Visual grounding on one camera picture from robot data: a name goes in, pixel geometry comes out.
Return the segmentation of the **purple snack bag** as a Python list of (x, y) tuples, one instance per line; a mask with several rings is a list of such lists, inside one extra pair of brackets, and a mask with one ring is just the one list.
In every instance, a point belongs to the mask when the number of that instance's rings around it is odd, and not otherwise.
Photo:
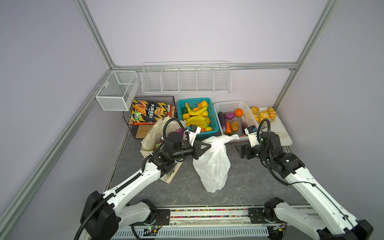
[(177, 130), (176, 130), (176, 132), (177, 132), (177, 133), (179, 133), (179, 134), (181, 134), (181, 135), (183, 135), (183, 134), (184, 134), (184, 130), (183, 130), (182, 128), (180, 128), (180, 129), (177, 129)]

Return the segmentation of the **white plastic grocery bag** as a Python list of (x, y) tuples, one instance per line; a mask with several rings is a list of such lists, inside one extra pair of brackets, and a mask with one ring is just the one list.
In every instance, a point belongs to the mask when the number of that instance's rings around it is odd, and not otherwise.
[(234, 134), (212, 136), (203, 140), (203, 143), (209, 144), (211, 147), (197, 160), (193, 160), (193, 166), (207, 192), (215, 193), (225, 186), (231, 167), (226, 143), (239, 138), (237, 134)]

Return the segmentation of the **cream canvas tote bag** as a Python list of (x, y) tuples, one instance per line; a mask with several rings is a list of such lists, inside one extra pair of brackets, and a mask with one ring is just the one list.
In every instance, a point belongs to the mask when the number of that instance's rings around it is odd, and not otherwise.
[[(154, 152), (160, 144), (163, 142), (163, 129), (167, 121), (169, 121), (171, 117), (165, 117), (157, 121), (151, 129), (148, 131), (146, 137), (141, 142), (141, 154), (144, 158), (149, 156), (152, 152)], [(176, 173), (180, 169), (182, 163), (176, 163), (176, 166), (173, 167), (170, 173), (161, 177), (161, 180), (170, 184)]]

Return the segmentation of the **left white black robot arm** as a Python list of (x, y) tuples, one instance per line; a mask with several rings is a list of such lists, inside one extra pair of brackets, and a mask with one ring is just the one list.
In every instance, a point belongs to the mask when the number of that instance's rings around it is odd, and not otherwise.
[(144, 159), (140, 170), (116, 187), (88, 196), (74, 238), (80, 239), (86, 231), (92, 240), (110, 240), (121, 228), (154, 223), (157, 207), (151, 201), (142, 200), (131, 206), (128, 203), (148, 185), (170, 173), (177, 163), (189, 156), (197, 160), (209, 150), (210, 144), (196, 140), (200, 132), (197, 125), (183, 126), (179, 119), (168, 120), (163, 128), (163, 142)]

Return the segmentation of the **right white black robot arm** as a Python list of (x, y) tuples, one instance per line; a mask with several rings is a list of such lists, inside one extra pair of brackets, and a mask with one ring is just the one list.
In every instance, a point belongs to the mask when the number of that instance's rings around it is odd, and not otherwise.
[(251, 220), (263, 219), (268, 223), (282, 221), (300, 230), (313, 240), (368, 240), (373, 226), (359, 220), (344, 209), (312, 176), (305, 164), (293, 153), (285, 153), (280, 137), (271, 131), (271, 123), (264, 119), (261, 127), (250, 126), (245, 133), (249, 143), (236, 147), (240, 157), (258, 158), (270, 174), (284, 186), (294, 187), (318, 214), (317, 218), (290, 206), (275, 197), (264, 204), (261, 214), (249, 211)]

